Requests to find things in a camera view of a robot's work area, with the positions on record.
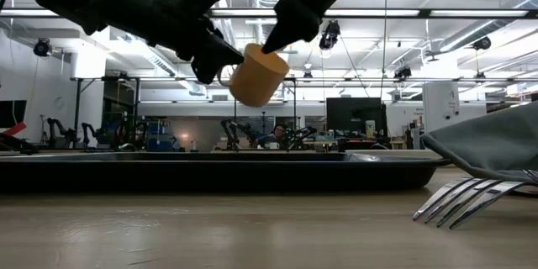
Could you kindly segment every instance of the computer screen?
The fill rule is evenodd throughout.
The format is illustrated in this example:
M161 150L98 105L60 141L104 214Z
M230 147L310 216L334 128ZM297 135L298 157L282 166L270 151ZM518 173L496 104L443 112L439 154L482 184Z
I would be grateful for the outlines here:
M380 98L327 98L327 127L366 132L366 121L376 121L376 131L387 128L386 109Z

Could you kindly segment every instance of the wooden table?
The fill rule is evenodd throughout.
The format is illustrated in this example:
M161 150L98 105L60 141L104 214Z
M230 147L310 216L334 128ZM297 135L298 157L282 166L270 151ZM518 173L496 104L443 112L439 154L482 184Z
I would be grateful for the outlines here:
M449 231L415 223L413 192L0 197L6 269L538 267L538 200L506 197Z
M240 150L213 150L210 153L261 153L261 154L279 154L279 153L306 153L306 154L312 154L316 153L315 150L246 150L246 149L240 149Z

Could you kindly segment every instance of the gray cloth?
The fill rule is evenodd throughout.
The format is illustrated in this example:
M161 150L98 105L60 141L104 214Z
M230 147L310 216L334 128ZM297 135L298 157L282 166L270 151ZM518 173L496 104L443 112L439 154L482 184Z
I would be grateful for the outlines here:
M473 177L531 182L538 170L538 102L424 134L425 146Z

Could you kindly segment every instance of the fork tine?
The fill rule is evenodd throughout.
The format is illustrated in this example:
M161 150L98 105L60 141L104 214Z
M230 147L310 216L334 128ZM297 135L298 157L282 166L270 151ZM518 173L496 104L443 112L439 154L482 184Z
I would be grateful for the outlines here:
M465 193L469 188L486 181L485 179L471 179L468 182L463 183L460 187L455 188L452 190L452 192L446 196L445 199L443 199L437 207L434 208L434 210L431 212L430 215L426 217L424 220L425 224L428 224L432 219L434 219L437 214L439 214L441 211L443 211L446 206L450 205L452 202L454 202L455 199L459 198L463 193Z
M442 198L446 197L452 190L460 187L462 184L472 180L470 177L462 177L457 180L448 182L445 186L439 189L424 205L413 215L413 220L419 219L425 212L434 207Z
M505 194L525 185L536 186L536 184L525 182L501 182L500 184L495 185L495 187L489 188L486 193L484 193L473 205L460 215L454 223L451 224L450 229L454 229L463 224L463 222L469 219L471 215L484 210L487 206L495 203L495 201L502 198Z
M448 221L452 215L456 214L463 206L472 201L478 194L482 193L484 190L493 187L502 181L500 180L486 180L485 182L478 183L471 190L468 190L457 202L448 210L448 212L443 215L443 217L437 222L437 227L441 227L446 221Z
M523 170L534 182L538 182L538 171Z

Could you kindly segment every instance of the person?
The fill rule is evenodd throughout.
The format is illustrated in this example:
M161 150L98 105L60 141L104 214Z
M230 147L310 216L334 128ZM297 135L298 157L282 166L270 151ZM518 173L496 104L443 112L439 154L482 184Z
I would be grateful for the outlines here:
M272 130L271 134L268 134L258 139L258 145L261 145L261 147L265 147L267 143L278 143L281 149L284 148L284 137L286 134L286 128L287 126L285 124L275 125L275 128Z

